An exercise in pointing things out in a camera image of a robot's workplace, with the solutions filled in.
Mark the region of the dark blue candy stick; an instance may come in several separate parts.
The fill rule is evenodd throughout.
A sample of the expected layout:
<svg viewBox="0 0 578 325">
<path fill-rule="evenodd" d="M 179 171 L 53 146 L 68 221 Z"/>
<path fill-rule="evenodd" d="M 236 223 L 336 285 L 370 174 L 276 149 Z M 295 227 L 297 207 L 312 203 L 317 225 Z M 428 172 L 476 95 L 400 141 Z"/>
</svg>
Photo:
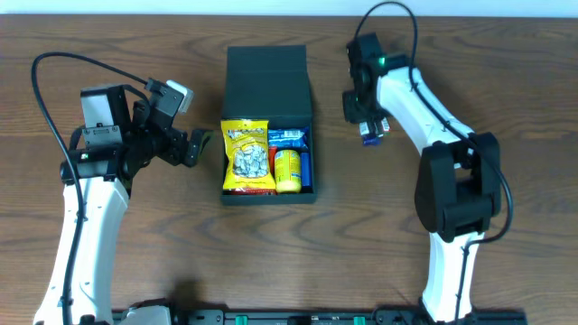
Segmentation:
<svg viewBox="0 0 578 325">
<path fill-rule="evenodd" d="M 381 138 L 373 122 L 366 121 L 359 123 L 359 132 L 364 146 L 377 146 L 381 144 Z"/>
</svg>

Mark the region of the yellow sunflower seed bag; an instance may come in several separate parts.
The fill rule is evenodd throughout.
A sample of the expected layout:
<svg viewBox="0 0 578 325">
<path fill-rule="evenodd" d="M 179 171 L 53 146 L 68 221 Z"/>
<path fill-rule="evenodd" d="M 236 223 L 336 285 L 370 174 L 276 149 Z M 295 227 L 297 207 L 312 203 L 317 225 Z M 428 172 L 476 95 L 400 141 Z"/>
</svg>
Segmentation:
<svg viewBox="0 0 578 325">
<path fill-rule="evenodd" d="M 268 153 L 268 120 L 222 120 L 228 166 L 223 190 L 274 190 Z"/>
</svg>

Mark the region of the small blue barcode packet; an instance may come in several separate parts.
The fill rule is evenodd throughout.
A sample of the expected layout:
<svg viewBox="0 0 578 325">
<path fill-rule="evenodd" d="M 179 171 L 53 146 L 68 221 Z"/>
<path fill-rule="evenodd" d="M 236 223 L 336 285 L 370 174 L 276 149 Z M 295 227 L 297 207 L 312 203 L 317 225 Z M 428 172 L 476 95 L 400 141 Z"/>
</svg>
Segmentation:
<svg viewBox="0 0 578 325">
<path fill-rule="evenodd" d="M 301 159 L 301 178 L 302 178 L 302 189 L 312 187 L 312 169 L 311 169 L 311 156 L 307 152 L 302 152 L 300 154 Z"/>
</svg>

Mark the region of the blue snack bar wrapper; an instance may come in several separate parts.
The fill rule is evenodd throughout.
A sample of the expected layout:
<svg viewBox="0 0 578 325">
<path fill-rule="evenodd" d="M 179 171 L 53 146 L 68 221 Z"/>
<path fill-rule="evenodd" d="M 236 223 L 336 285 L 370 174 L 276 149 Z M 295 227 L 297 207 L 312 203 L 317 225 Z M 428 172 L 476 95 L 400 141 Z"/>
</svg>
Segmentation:
<svg viewBox="0 0 578 325">
<path fill-rule="evenodd" d="M 269 129 L 268 144 L 277 149 L 306 150 L 308 128 Z"/>
</svg>

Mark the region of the black gift box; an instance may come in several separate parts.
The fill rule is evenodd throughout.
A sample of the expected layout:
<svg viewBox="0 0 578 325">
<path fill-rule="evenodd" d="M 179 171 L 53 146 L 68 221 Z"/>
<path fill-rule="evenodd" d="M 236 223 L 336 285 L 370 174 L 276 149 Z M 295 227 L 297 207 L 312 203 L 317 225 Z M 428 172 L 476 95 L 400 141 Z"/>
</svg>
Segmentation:
<svg viewBox="0 0 578 325">
<path fill-rule="evenodd" d="M 224 205 L 313 204 L 317 200 L 313 108 L 305 46 L 228 48 L 221 118 L 267 120 L 271 129 L 305 128 L 311 185 L 297 194 L 244 195 L 224 190 L 220 194 Z"/>
</svg>

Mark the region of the red Hacks candy bag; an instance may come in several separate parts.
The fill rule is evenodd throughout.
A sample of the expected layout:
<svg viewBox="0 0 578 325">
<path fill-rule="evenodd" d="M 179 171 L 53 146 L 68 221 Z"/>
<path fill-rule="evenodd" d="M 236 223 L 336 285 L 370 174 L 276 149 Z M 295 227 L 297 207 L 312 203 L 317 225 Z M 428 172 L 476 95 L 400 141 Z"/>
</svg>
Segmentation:
<svg viewBox="0 0 578 325">
<path fill-rule="evenodd" d="M 233 149 L 223 190 L 235 194 L 271 194 L 275 191 L 273 152 L 260 144 Z"/>
</svg>

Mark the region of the yellow cylindrical can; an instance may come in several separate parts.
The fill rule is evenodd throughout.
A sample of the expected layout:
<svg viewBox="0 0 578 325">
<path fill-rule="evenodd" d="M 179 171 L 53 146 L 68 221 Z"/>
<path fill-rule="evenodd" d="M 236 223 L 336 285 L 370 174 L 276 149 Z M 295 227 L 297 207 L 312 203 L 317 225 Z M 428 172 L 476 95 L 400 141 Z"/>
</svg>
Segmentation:
<svg viewBox="0 0 578 325">
<path fill-rule="evenodd" d="M 289 149 L 277 152 L 274 167 L 277 193 L 298 193 L 301 191 L 301 159 L 298 152 Z"/>
</svg>

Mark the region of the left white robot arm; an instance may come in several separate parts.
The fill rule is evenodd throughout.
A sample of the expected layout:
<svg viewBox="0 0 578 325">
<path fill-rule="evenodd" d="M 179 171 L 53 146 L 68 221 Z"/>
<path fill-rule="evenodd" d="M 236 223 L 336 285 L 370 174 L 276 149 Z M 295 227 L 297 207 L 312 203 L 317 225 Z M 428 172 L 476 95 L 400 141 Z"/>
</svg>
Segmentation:
<svg viewBox="0 0 578 325">
<path fill-rule="evenodd" d="M 170 165 L 196 165 L 210 138 L 206 130 L 173 128 L 193 93 L 168 80 L 151 79 L 132 107 L 130 85 L 84 88 L 85 119 L 61 164 L 64 220 L 49 287 L 35 313 L 36 324 L 111 324 L 110 300 L 117 235 L 136 174 L 154 158 Z"/>
</svg>

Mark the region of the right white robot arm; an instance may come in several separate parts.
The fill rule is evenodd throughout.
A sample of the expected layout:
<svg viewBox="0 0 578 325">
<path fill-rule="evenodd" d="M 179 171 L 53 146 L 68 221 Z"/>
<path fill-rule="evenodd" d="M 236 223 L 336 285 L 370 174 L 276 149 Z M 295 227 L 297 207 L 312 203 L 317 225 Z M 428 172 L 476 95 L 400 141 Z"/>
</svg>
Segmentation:
<svg viewBox="0 0 578 325">
<path fill-rule="evenodd" d="M 474 242 L 500 209 L 499 144 L 456 119 L 404 55 L 386 55 L 374 33 L 347 46 L 354 88 L 342 95 L 346 121 L 365 145 L 379 144 L 392 116 L 420 155 L 415 210 L 430 238 L 429 271 L 421 304 L 429 321 L 473 321 L 470 288 Z"/>
</svg>

